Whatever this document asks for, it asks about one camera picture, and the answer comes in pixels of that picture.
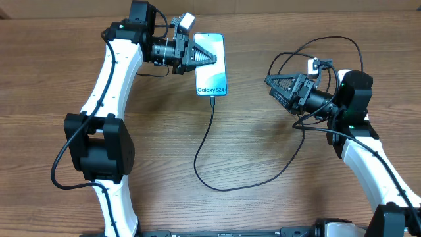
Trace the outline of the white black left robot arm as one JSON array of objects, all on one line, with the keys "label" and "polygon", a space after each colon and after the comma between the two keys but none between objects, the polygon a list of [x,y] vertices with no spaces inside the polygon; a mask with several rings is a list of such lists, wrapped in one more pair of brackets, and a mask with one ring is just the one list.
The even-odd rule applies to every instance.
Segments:
[{"label": "white black left robot arm", "polygon": [[199,66],[213,65],[216,55],[203,49],[189,32],[195,17],[184,13],[166,22],[174,35],[155,35],[161,12],[147,1],[132,1],[129,17],[112,22],[101,33],[105,58],[95,87],[76,114],[64,120],[74,168],[82,172],[83,187],[94,189],[105,222],[103,236],[140,236],[128,185],[135,157],[134,143],[124,123],[124,113],[134,78],[143,63],[165,66],[183,75]]}]

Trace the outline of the Samsung Galaxy smartphone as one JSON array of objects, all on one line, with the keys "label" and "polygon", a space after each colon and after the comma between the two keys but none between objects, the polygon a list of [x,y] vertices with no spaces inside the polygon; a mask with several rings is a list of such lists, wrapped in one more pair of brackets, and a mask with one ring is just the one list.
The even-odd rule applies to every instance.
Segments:
[{"label": "Samsung Galaxy smartphone", "polygon": [[198,96],[225,96],[228,93],[224,36],[219,33],[195,33],[193,40],[216,56],[216,62],[195,69]]}]

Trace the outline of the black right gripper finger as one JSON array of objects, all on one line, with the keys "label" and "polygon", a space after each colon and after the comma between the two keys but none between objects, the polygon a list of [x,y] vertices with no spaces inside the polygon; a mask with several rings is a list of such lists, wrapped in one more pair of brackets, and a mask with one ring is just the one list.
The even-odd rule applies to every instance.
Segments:
[{"label": "black right gripper finger", "polygon": [[277,92],[274,88],[272,88],[269,92],[276,101],[280,103],[289,113],[295,114],[296,112],[293,109],[294,100],[284,98],[281,93]]},{"label": "black right gripper finger", "polygon": [[264,81],[270,86],[270,93],[293,94],[301,88],[304,74],[271,74]]}]

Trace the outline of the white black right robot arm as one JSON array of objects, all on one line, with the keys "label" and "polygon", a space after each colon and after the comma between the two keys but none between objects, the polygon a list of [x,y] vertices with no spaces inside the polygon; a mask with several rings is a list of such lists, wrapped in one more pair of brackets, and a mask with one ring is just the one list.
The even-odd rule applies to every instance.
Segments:
[{"label": "white black right robot arm", "polygon": [[365,236],[420,235],[420,196],[393,167],[368,118],[371,76],[340,70],[333,95],[318,90],[306,74],[273,74],[265,82],[289,113],[326,120],[328,143],[353,171],[374,212]]}]

